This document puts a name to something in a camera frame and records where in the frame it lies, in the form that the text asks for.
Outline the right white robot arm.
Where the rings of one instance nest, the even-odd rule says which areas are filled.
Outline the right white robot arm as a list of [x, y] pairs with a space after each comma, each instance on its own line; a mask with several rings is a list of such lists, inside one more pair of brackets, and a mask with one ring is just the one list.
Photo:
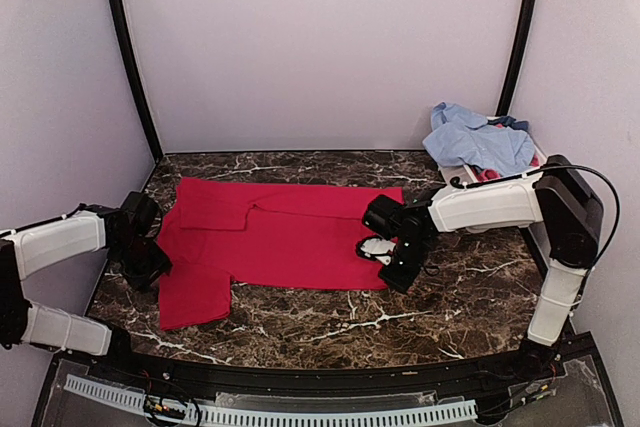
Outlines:
[[597, 170], [553, 155], [523, 173], [479, 181], [467, 168], [444, 168], [444, 185], [400, 202], [380, 195], [363, 224], [379, 246], [358, 252], [381, 262], [379, 277], [407, 293], [442, 233], [517, 228], [543, 276], [537, 304], [508, 371], [530, 381], [558, 356], [565, 325], [580, 305], [588, 278], [609, 248], [601, 237], [604, 204], [585, 180]]

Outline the red t-shirt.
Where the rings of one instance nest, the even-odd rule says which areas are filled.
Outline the red t-shirt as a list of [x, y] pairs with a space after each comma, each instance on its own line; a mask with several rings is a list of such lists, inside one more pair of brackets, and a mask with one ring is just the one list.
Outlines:
[[227, 317], [231, 285], [383, 290], [379, 264], [358, 257], [361, 218], [399, 188], [252, 184], [183, 178], [158, 244], [172, 263], [159, 281], [159, 325], [169, 331]]

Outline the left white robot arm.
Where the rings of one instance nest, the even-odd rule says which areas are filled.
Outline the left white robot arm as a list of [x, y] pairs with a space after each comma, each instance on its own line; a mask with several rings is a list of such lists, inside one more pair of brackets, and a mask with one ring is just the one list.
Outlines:
[[84, 316], [27, 299], [22, 283], [34, 273], [100, 250], [123, 269], [135, 290], [150, 287], [171, 270], [168, 255], [148, 235], [156, 204], [109, 208], [79, 205], [69, 214], [1, 233], [1, 346], [26, 343], [58, 351], [102, 357], [101, 364], [120, 383], [141, 374], [140, 359], [113, 344], [114, 328]]

